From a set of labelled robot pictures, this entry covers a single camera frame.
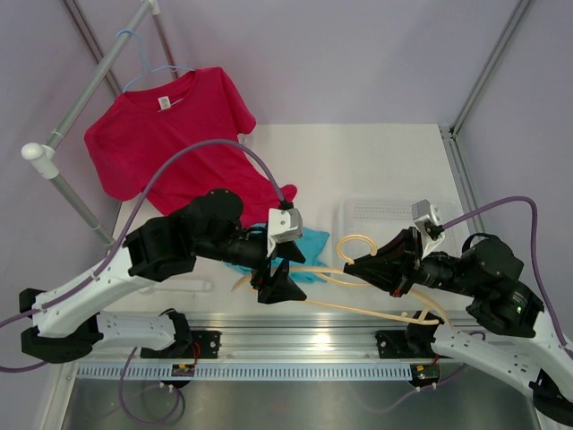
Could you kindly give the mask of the beige plastic hanger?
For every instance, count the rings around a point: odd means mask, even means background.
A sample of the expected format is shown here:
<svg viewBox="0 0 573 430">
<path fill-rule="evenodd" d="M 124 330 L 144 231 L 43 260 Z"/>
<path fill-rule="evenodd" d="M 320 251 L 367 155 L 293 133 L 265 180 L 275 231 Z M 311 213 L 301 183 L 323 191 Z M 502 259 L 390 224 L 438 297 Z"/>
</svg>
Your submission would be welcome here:
<svg viewBox="0 0 573 430">
<path fill-rule="evenodd" d="M 315 312 L 344 312 L 360 314 L 409 323 L 414 313 L 425 310 L 449 319 L 461 310 L 466 302 L 457 296 L 416 286 L 407 295 L 395 298 L 370 284 L 347 277 L 337 267 L 329 267 L 320 261 L 329 234 L 307 229 L 306 235 L 296 241 L 305 257 L 305 263 L 292 262 L 290 276 L 300 288 L 308 287 L 304 301 L 287 300 L 277 304 L 256 306 L 264 311 L 278 311 L 283 314 Z"/>
</svg>

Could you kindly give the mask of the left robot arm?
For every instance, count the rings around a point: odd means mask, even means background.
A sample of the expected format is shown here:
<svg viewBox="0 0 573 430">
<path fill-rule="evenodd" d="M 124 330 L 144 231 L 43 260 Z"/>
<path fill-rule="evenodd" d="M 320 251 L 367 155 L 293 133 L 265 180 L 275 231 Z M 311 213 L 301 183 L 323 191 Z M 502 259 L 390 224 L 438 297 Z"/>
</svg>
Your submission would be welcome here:
<svg viewBox="0 0 573 430">
<path fill-rule="evenodd" d="M 21 333 L 22 353 L 49 364 L 72 362 L 97 348 L 138 348 L 144 358 L 179 358 L 193 344 L 184 314 L 155 317 L 107 312 L 116 301 L 193 271 L 198 258 L 246 267 L 257 301 L 274 305 L 307 296 L 289 274 L 305 258 L 296 245 L 303 234 L 291 202 L 270 209 L 262 228 L 243 228 L 241 198 L 216 189 L 168 216 L 149 219 L 121 239 L 101 263 L 60 288 L 27 288 L 19 306 L 32 325 Z"/>
</svg>

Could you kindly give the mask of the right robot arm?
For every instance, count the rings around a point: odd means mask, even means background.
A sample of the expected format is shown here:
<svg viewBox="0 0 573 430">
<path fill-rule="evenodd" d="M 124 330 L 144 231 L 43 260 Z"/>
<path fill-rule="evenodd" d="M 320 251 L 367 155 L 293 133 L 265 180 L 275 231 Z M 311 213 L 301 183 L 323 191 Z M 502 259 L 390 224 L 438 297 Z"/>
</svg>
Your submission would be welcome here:
<svg viewBox="0 0 573 430">
<path fill-rule="evenodd" d="M 471 297 L 467 313 L 488 332 L 511 338 L 509 353 L 450 328 L 433 314 L 404 332 L 414 355 L 455 358 L 520 391 L 546 417 L 572 424 L 572 359 L 558 344 L 549 307 L 519 279 L 524 264 L 497 236 L 483 234 L 476 245 L 465 241 L 459 257 L 423 254 L 423 236 L 403 229 L 373 255 L 346 263 L 344 272 L 402 297 L 413 285 Z"/>
</svg>

